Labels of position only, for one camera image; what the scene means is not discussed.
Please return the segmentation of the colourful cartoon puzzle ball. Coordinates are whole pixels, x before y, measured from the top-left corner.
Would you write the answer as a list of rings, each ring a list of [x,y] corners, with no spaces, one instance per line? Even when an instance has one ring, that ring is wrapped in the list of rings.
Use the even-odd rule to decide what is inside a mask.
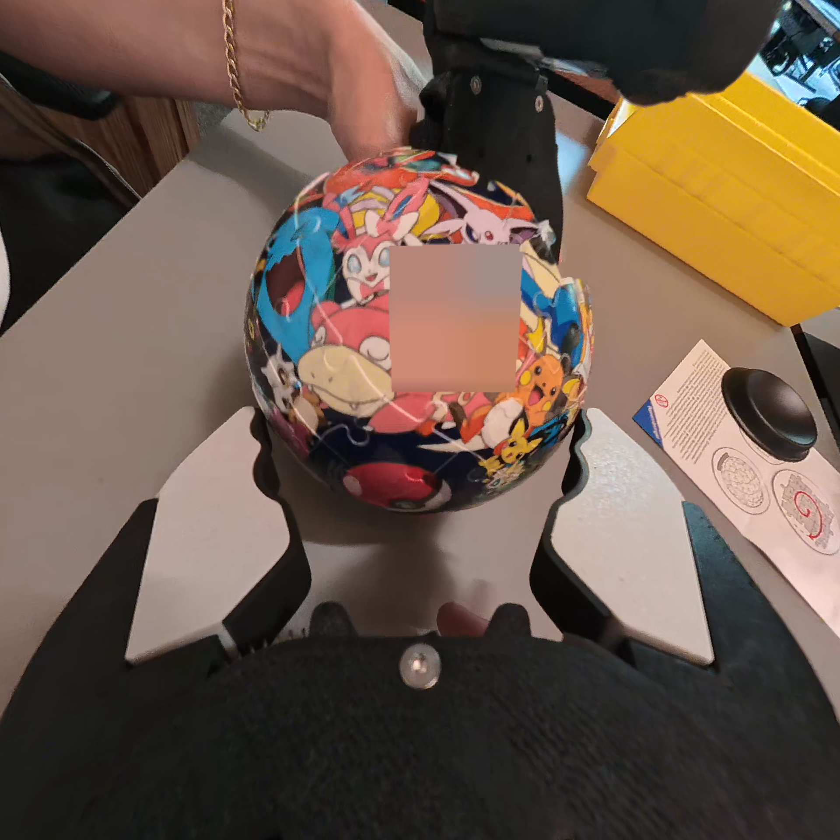
[[[589,291],[545,252],[551,236],[507,185],[454,154],[403,146],[305,186],[262,248],[244,342],[268,424],[331,489],[401,513],[473,508],[520,485],[581,412]],[[394,384],[393,258],[435,246],[510,246],[521,257],[509,388]]]

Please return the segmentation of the person's dark trousers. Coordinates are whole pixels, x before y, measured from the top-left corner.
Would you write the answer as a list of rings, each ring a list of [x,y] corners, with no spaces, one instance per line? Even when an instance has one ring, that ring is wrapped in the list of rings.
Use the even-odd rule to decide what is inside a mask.
[[[10,272],[10,329],[131,208],[89,169],[51,154],[1,163],[1,225]]]

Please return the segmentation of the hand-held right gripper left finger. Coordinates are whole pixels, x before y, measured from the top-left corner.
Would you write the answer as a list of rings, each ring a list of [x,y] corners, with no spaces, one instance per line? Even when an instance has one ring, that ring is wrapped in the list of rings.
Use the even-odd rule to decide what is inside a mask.
[[[266,420],[241,408],[157,498],[125,650],[132,665],[206,637],[225,654],[274,642],[309,594],[297,522],[280,496]]]

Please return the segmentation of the black flat board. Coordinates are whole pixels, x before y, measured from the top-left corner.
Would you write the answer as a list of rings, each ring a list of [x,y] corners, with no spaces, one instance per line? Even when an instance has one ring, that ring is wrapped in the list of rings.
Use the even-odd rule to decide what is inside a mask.
[[[791,331],[823,411],[828,421],[839,427],[839,349],[800,324]]]

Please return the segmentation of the person's left hand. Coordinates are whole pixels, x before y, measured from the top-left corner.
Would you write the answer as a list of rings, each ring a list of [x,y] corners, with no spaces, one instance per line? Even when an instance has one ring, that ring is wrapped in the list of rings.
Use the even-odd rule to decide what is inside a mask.
[[[254,130],[272,112],[324,119],[349,161],[408,144],[425,79],[357,2],[224,2],[227,77]]]

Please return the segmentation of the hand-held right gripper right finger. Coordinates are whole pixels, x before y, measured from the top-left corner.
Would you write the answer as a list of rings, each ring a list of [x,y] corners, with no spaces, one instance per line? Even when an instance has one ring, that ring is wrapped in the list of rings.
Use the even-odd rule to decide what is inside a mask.
[[[562,636],[712,664],[684,502],[657,461],[604,412],[579,415],[530,571],[531,591]]]

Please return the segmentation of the white instruction leaflet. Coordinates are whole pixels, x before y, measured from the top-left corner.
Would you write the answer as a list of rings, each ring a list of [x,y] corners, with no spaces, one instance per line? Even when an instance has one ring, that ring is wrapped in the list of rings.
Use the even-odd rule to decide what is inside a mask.
[[[730,368],[699,341],[633,419],[838,636],[838,471],[749,440],[722,398]]]

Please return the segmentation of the black round ball stand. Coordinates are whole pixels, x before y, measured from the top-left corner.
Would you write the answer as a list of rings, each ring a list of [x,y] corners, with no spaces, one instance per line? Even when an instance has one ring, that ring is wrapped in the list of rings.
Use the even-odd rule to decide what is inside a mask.
[[[812,452],[817,440],[814,416],[778,375],[731,367],[721,378],[721,394],[742,432],[770,456],[799,463]]]

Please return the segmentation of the yellow plastic bin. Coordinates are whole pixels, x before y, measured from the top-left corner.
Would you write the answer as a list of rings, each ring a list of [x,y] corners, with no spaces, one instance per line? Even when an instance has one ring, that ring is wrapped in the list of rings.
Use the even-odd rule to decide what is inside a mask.
[[[593,204],[780,325],[838,307],[838,131],[758,77],[621,100],[590,167]]]

